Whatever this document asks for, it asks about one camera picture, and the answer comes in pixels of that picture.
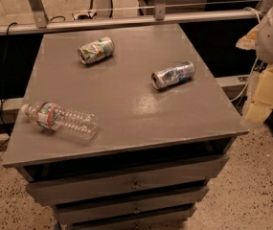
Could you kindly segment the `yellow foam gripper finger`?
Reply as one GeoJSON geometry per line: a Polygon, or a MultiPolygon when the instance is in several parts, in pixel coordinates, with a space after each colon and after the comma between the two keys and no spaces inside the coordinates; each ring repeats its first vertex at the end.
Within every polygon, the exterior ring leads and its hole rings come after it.
{"type": "Polygon", "coordinates": [[[251,77],[243,118],[254,124],[263,123],[273,110],[273,64],[251,77]]]}
{"type": "Polygon", "coordinates": [[[238,40],[236,47],[241,50],[255,50],[258,30],[259,26],[252,28],[246,35],[238,40]]]}

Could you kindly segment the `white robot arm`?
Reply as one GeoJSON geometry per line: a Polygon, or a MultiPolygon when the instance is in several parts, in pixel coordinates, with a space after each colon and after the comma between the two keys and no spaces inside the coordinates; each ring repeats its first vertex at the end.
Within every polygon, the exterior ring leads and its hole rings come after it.
{"type": "Polygon", "coordinates": [[[263,123],[273,110],[273,7],[257,26],[241,37],[236,47],[255,50],[257,59],[267,64],[256,78],[250,76],[248,101],[244,118],[252,123],[263,123]]]}

